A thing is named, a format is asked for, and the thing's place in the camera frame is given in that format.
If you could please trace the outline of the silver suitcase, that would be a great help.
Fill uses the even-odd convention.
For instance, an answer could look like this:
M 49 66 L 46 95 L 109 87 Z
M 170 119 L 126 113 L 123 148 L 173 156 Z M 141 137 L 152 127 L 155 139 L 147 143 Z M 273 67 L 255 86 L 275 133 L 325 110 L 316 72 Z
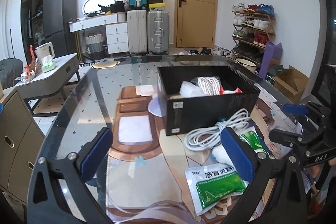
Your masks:
M 150 54 L 169 51 L 169 13 L 163 10 L 147 13 L 147 50 Z

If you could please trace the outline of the wooden door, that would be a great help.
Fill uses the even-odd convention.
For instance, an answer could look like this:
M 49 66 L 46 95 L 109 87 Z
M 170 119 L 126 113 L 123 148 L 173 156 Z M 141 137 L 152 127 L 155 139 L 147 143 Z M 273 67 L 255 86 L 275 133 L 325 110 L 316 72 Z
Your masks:
M 218 0 L 175 0 L 177 47 L 214 46 Z

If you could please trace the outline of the white vanity desk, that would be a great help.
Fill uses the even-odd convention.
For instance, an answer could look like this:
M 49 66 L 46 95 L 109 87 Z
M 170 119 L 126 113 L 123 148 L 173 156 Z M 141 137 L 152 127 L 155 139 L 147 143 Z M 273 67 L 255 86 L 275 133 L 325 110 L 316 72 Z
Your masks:
M 86 17 L 76 22 L 69 22 L 68 26 L 70 32 L 75 34 L 77 55 L 80 61 L 85 61 L 89 57 L 85 45 L 85 38 L 89 36 L 100 36 L 103 51 L 109 56 L 129 51 L 125 12 Z

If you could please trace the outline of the red white snack bag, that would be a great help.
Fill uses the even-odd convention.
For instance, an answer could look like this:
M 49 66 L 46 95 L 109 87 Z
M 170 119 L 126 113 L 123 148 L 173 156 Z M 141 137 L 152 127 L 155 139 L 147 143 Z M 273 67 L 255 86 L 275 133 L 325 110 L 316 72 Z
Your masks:
M 226 94 L 240 94 L 242 93 L 242 90 L 239 88 L 236 88 L 235 90 L 224 90 L 223 87 L 219 89 L 220 95 L 226 95 Z

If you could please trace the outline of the white electric kettle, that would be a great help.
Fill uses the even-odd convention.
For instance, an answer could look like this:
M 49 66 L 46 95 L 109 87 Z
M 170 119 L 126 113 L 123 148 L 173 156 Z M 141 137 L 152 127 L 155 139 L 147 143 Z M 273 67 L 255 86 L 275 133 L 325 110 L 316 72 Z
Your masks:
M 52 42 L 44 43 L 35 49 L 35 54 L 41 65 L 52 61 L 55 58 L 55 52 Z

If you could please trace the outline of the oval mirror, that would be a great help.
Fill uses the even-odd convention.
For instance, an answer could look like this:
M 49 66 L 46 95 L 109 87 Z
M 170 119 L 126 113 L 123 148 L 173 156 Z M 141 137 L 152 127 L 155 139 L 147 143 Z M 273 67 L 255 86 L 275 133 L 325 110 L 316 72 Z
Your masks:
M 82 12 L 84 15 L 89 13 L 101 13 L 105 8 L 115 4 L 117 0 L 86 0 L 82 6 Z

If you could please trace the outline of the black cardboard box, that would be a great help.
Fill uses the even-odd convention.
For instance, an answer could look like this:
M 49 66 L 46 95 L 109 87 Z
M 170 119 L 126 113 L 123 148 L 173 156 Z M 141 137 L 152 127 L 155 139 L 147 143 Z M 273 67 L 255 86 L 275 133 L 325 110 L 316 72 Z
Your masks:
M 184 81 L 197 77 L 217 77 L 225 91 L 239 88 L 238 94 L 172 98 Z M 166 135 L 186 134 L 193 129 L 211 127 L 240 109 L 252 112 L 260 89 L 228 66 L 177 66 L 157 68 L 158 100 Z

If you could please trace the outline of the anime printed table mat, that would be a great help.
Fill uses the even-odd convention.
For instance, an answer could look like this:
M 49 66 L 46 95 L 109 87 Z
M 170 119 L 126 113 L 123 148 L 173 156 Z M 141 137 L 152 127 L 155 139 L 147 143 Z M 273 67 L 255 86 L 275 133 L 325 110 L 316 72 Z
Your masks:
M 183 135 L 167 136 L 163 119 L 149 108 L 155 85 L 121 89 L 113 108 L 113 143 L 106 168 L 106 214 L 115 223 L 220 223 L 238 196 L 196 215 L 187 168 L 216 163 L 211 150 L 190 151 Z

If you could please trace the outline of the wooden shoe rack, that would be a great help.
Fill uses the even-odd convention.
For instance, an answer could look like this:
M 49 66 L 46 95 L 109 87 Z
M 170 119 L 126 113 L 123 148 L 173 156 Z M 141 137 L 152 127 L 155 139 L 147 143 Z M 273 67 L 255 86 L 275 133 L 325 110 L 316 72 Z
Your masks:
M 273 6 L 239 3 L 231 11 L 234 13 L 232 39 L 236 44 L 233 52 L 260 65 L 267 43 L 276 36 Z

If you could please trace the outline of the white suitcase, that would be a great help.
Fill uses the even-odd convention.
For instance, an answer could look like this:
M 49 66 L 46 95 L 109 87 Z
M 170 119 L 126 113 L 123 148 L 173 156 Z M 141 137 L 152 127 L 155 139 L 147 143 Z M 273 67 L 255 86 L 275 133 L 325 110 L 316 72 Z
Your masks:
M 127 12 L 127 34 L 129 52 L 147 52 L 147 11 L 131 10 Z

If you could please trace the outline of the white plush toy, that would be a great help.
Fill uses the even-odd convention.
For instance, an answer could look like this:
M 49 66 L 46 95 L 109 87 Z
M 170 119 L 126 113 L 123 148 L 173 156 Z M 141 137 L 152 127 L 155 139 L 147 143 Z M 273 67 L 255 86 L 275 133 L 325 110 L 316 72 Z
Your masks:
M 217 162 L 234 167 L 233 162 L 231 161 L 230 157 L 228 156 L 227 151 L 224 149 L 222 145 L 216 146 L 212 150 L 211 155 Z

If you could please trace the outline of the white enamel basin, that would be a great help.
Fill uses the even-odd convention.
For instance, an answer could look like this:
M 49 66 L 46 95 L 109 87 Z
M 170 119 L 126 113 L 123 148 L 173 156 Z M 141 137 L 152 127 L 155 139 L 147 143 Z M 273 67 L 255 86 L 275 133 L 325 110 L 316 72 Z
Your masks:
M 257 64 L 255 64 L 252 61 L 246 60 L 246 59 L 237 58 L 237 59 L 235 59 L 235 62 L 237 64 L 242 65 L 243 67 L 245 67 L 246 69 L 248 69 L 252 73 L 254 73 L 256 68 L 257 68 Z

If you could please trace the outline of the purple bag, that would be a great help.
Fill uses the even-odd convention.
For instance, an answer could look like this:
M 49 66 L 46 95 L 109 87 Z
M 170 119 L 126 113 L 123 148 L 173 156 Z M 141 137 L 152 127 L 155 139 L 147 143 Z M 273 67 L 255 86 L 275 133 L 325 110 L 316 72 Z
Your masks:
M 272 64 L 279 64 L 282 58 L 282 44 L 274 44 L 272 42 L 268 42 L 266 44 L 266 48 L 264 50 L 260 70 L 259 77 L 261 79 L 266 79 L 266 75 L 269 69 L 269 66 Z

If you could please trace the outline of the open cardboard box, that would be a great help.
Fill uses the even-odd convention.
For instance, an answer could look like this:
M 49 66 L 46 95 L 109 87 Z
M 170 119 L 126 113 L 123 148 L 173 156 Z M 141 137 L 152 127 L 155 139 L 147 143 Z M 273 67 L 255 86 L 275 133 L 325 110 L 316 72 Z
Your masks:
M 284 69 L 274 78 L 274 87 L 290 102 L 298 104 L 307 86 L 309 77 L 293 66 Z

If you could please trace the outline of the striped laundry basket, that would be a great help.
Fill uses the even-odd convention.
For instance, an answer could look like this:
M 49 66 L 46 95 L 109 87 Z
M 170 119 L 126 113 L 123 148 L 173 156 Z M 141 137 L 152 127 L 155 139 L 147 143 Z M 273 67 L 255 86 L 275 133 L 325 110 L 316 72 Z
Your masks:
M 84 38 L 84 42 L 87 54 L 92 60 L 100 60 L 105 57 L 105 40 L 101 32 L 90 33 Z

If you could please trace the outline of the beige cabinet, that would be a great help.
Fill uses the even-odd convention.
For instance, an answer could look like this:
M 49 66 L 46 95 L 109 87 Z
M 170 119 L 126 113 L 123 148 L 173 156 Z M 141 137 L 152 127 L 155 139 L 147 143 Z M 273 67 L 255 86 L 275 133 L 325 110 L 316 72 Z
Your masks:
M 15 87 L 1 98 L 1 190 L 26 205 L 44 134 Z

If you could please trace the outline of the black refrigerator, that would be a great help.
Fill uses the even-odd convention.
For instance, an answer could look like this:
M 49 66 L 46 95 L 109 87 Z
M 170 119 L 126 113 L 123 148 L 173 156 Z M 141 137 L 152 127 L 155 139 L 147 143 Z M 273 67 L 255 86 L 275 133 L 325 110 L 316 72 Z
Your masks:
M 69 22 L 77 18 L 77 0 L 43 0 L 45 41 L 51 42 L 55 57 L 76 53 L 75 34 Z

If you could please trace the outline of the white foam piece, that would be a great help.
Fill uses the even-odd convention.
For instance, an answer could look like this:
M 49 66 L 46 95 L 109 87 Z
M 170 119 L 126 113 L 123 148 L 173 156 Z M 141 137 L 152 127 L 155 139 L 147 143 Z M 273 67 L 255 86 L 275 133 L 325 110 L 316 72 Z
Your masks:
M 202 89 L 195 84 L 183 81 L 179 89 L 179 95 L 183 98 L 204 97 L 205 94 Z

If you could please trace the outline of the green tissue pack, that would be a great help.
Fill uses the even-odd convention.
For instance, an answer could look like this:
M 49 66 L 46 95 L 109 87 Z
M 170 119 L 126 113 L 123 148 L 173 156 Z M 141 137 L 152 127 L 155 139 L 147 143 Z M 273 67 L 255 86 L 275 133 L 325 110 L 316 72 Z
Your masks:
M 43 73 L 47 73 L 56 68 L 56 63 L 53 60 L 53 57 L 51 55 L 43 57 L 41 62 L 42 62 L 42 72 Z

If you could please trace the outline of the green medicine sachet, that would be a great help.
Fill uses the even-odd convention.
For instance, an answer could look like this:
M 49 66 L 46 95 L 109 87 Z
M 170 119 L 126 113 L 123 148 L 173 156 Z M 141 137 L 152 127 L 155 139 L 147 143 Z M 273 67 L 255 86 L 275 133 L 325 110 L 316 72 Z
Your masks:
M 187 168 L 185 176 L 197 216 L 224 198 L 243 194 L 249 184 L 234 166 L 222 163 Z
M 242 141 L 249 144 L 249 146 L 254 150 L 255 153 L 263 152 L 267 156 L 269 156 L 269 153 L 264 147 L 263 142 L 257 134 L 254 126 L 239 131 L 238 136 Z

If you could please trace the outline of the grey side table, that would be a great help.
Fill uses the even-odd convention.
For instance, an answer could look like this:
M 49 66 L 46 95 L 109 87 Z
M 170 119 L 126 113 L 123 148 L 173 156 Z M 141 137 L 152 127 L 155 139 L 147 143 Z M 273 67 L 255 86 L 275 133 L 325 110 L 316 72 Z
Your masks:
M 67 96 L 64 87 L 70 79 L 76 75 L 77 81 L 71 84 L 78 84 L 80 81 L 79 61 L 76 53 L 56 57 L 54 59 L 56 68 L 46 73 L 39 73 L 29 84 L 18 82 L 16 87 L 20 96 L 26 103 L 28 110 L 33 117 L 57 116 L 57 113 L 34 113 L 38 103 L 44 98 L 50 98 L 58 93 L 64 101 Z

